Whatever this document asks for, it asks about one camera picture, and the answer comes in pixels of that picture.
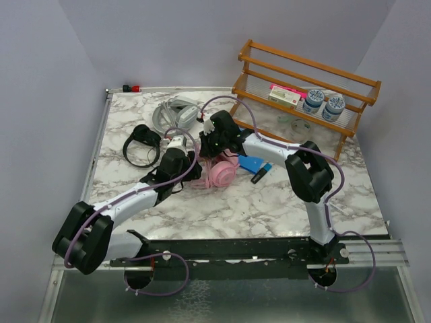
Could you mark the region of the pink headphones with cable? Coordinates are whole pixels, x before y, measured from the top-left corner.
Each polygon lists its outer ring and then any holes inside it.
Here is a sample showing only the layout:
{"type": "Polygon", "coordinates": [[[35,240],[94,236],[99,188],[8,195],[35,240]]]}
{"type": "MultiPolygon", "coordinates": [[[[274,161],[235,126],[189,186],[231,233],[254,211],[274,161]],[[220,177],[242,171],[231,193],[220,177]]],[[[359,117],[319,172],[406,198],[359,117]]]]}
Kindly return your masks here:
{"type": "Polygon", "coordinates": [[[214,158],[199,157],[198,162],[203,168],[201,177],[191,181],[197,188],[227,187],[235,179],[239,167],[238,155],[229,149],[214,158]]]}

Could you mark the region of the grey white headphones with cable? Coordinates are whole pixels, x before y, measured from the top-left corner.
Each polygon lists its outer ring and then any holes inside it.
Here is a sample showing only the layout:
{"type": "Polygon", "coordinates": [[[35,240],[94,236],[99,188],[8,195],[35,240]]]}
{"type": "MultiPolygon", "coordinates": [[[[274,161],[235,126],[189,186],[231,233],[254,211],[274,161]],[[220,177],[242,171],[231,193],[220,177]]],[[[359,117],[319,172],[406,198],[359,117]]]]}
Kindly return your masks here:
{"type": "Polygon", "coordinates": [[[184,96],[175,96],[161,102],[152,114],[154,130],[163,135],[170,127],[189,131],[196,122],[198,102],[184,96]]]}

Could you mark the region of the black headphones with cable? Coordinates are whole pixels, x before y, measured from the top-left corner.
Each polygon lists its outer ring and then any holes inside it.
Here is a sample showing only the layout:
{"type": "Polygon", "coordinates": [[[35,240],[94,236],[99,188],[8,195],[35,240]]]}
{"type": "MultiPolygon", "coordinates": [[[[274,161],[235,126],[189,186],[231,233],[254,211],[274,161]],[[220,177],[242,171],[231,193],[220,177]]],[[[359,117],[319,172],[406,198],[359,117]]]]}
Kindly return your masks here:
{"type": "Polygon", "coordinates": [[[158,162],[160,156],[161,156],[161,136],[151,130],[146,124],[139,124],[137,125],[132,133],[129,135],[129,137],[126,139],[126,141],[123,144],[122,153],[125,160],[131,164],[132,166],[140,169],[149,169],[155,166],[155,164],[158,162]],[[129,145],[134,142],[136,144],[140,144],[144,147],[150,147],[151,149],[154,149],[156,151],[155,157],[151,162],[148,162],[145,165],[139,165],[133,163],[129,157],[128,157],[128,148],[129,145]]]}

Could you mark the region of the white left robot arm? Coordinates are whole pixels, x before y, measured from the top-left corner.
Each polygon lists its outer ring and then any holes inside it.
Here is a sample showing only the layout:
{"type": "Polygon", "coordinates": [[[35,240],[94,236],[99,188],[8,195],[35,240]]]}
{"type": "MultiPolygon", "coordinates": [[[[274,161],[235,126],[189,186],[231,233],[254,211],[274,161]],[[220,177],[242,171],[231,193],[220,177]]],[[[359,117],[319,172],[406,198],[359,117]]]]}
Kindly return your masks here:
{"type": "Polygon", "coordinates": [[[128,191],[94,205],[80,201],[72,206],[61,226],[52,250],[67,268],[88,275],[114,254],[114,229],[141,211],[151,209],[173,195],[174,187],[197,179],[195,150],[169,148],[160,165],[128,191]]]}

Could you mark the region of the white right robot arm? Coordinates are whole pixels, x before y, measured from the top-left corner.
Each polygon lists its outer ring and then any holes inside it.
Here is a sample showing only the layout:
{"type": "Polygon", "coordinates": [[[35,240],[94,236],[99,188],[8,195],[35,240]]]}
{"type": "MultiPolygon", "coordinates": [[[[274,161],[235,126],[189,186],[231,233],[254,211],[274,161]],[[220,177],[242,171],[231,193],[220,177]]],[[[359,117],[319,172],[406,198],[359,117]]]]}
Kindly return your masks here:
{"type": "Polygon", "coordinates": [[[331,243],[335,233],[331,230],[327,203],[334,173],[315,143],[288,144],[250,129],[241,130],[224,110],[203,122],[199,138],[201,157],[216,157],[228,149],[285,168],[292,190],[306,206],[310,239],[314,242],[309,247],[310,257],[324,263],[333,256],[331,243]]]}

